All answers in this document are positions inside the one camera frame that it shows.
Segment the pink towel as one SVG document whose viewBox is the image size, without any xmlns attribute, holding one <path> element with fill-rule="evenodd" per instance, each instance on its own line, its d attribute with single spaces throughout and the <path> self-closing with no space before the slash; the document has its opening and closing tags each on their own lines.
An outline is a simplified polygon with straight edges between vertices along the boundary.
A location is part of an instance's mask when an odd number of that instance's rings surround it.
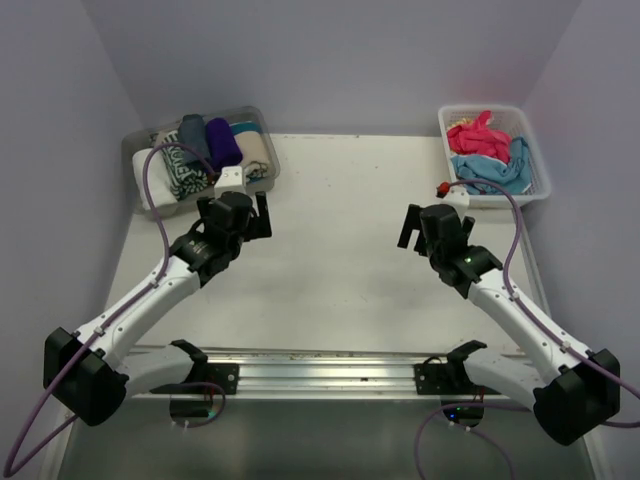
<svg viewBox="0 0 640 480">
<path fill-rule="evenodd" d="M 509 164 L 512 137 L 502 130 L 490 127 L 492 118 L 492 111 L 484 110 L 474 119 L 474 124 L 469 129 L 447 130 L 450 150 L 459 155 L 487 156 Z"/>
</svg>

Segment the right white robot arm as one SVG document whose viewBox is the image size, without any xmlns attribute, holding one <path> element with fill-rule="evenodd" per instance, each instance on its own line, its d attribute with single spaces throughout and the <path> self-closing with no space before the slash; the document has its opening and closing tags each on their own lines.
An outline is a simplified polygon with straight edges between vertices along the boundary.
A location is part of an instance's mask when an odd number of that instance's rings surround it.
<svg viewBox="0 0 640 480">
<path fill-rule="evenodd" d="M 507 396 L 531 410 L 556 443 L 568 446 L 619 412 L 619 361 L 562 331 L 489 250 L 470 244 L 473 226 L 473 218 L 450 205 L 411 204 L 398 245 L 428 258 L 441 282 L 493 319 L 531 363 L 471 340 L 447 353 L 445 362 L 424 361 L 414 371 L 439 389 L 464 393 L 481 386 Z"/>
</svg>

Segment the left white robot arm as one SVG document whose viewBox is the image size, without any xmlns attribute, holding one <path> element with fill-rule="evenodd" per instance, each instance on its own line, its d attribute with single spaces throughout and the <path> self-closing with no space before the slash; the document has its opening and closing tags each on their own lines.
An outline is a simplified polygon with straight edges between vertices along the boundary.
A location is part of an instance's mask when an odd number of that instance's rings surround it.
<svg viewBox="0 0 640 480">
<path fill-rule="evenodd" d="M 134 290 L 74 332 L 58 328 L 47 337 L 44 388 L 85 424 L 104 423 L 138 394 L 212 388 L 205 354 L 185 340 L 156 352 L 129 354 L 167 313 L 226 270 L 244 243 L 272 235 L 263 192 L 225 192 L 197 205 L 199 219 Z"/>
</svg>

